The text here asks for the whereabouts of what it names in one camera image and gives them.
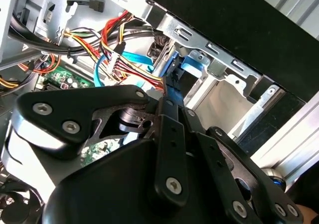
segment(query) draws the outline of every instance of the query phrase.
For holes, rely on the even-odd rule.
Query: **silver screw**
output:
[[[49,115],[52,113],[53,109],[46,103],[37,103],[33,106],[33,111],[40,115]]]
[[[176,195],[181,193],[181,184],[176,178],[167,178],[166,187]]]
[[[268,89],[268,91],[267,91],[267,93],[268,93],[269,95],[273,95],[275,92],[276,92],[276,89],[275,89],[275,88],[270,88],[270,89]]]
[[[298,216],[298,212],[296,211],[296,209],[295,209],[293,206],[291,206],[290,204],[288,204],[287,207],[288,207],[288,210],[289,210],[295,217]]]
[[[80,131],[80,125],[73,121],[64,122],[62,128],[65,132],[70,134],[76,134]]]
[[[189,113],[190,116],[195,117],[194,111],[188,110],[188,113]]]
[[[247,217],[247,211],[246,211],[245,207],[240,202],[233,201],[233,208],[234,208],[235,212],[237,212],[237,214],[239,216],[241,216],[242,218]]]
[[[141,98],[144,97],[144,94],[143,94],[142,92],[140,92],[140,91],[136,91],[136,94],[137,94],[139,97],[141,97]]]
[[[223,133],[222,133],[219,129],[216,129],[215,132],[216,132],[219,136],[223,136]]]
[[[276,206],[277,210],[279,211],[279,213],[285,217],[286,216],[285,210],[277,203],[275,204],[275,206]]]
[[[174,103],[170,100],[166,100],[166,102],[170,105],[170,106],[174,106]]]

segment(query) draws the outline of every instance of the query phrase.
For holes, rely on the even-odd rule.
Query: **yellow wire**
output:
[[[125,26],[125,23],[123,23],[123,24],[120,26],[120,43],[123,42],[124,26]]]
[[[111,53],[113,52],[113,50],[112,50],[110,47],[108,47],[108,46],[104,43],[104,41],[102,41],[102,45],[103,45],[103,47],[104,47],[105,49],[107,49],[109,52],[111,52]],[[129,62],[127,59],[125,59],[123,56],[121,56],[121,59],[122,59],[127,65],[133,67],[133,69],[135,69],[136,71],[139,71],[140,73],[144,74],[145,76],[147,76],[147,77],[149,77],[149,78],[151,78],[151,79],[153,79],[153,80],[161,81],[161,78],[160,78],[160,77],[153,76],[152,74],[150,74],[150,73],[148,73],[148,72],[146,72],[146,71],[140,69],[139,67],[133,65],[131,62]]]
[[[97,62],[99,59],[93,54],[93,52],[81,41],[79,40],[77,37],[73,36],[72,34],[69,33],[65,33],[66,36],[71,37],[72,39],[76,40],[77,42],[79,42],[84,49],[90,54],[90,56],[95,60],[95,62]]]
[[[93,58],[93,60],[96,62],[98,62],[98,58],[93,54],[93,52],[77,37],[73,36],[72,34],[69,33],[65,33],[66,36],[71,37],[72,39],[76,40],[77,42],[79,42],[85,50],[87,50],[87,52],[90,54],[90,56]],[[109,78],[111,78],[113,81],[118,82],[117,80],[115,80],[112,75],[108,74]]]
[[[6,80],[4,80],[4,79],[2,79],[2,78],[0,78],[0,80],[1,80],[3,83],[5,83],[6,85],[8,85],[8,86],[13,86],[13,87],[18,87],[18,86],[19,86],[18,84],[8,82],[8,81],[6,81]]]
[[[143,78],[139,77],[138,75],[130,74],[130,73],[126,73],[125,71],[122,71],[121,69],[117,69],[117,68],[114,68],[114,70],[116,70],[116,71],[120,71],[120,72],[123,72],[123,73],[125,73],[125,74],[130,75],[130,76],[136,76],[136,77],[138,77],[139,79],[142,79],[142,80],[144,80],[144,81],[148,82],[150,85],[154,86],[151,82],[149,82],[149,81],[148,81],[148,80],[146,80],[146,79],[143,79]]]
[[[18,86],[18,85],[17,86],[8,85],[8,84],[4,83],[3,81],[4,81],[3,79],[0,79],[0,84],[6,88],[13,89],[13,88],[16,88]]]

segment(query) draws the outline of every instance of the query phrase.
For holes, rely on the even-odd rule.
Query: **cooling fan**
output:
[[[21,181],[7,180],[0,188],[0,220],[4,224],[39,224],[42,204],[37,191]]]

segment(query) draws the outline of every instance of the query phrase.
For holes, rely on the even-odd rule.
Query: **capacitor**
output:
[[[73,82],[73,83],[72,83],[72,87],[76,89],[76,88],[78,88],[78,87],[79,87],[79,85],[78,85],[78,83]]]

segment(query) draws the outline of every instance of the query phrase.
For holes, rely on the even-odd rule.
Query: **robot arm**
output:
[[[298,207],[223,130],[203,129],[174,77],[164,84],[159,101],[135,86],[17,99],[2,152],[10,158],[2,160],[7,169],[28,165],[11,152],[28,146],[56,186],[42,222],[302,223]],[[80,167],[83,147],[128,132],[139,139]]]

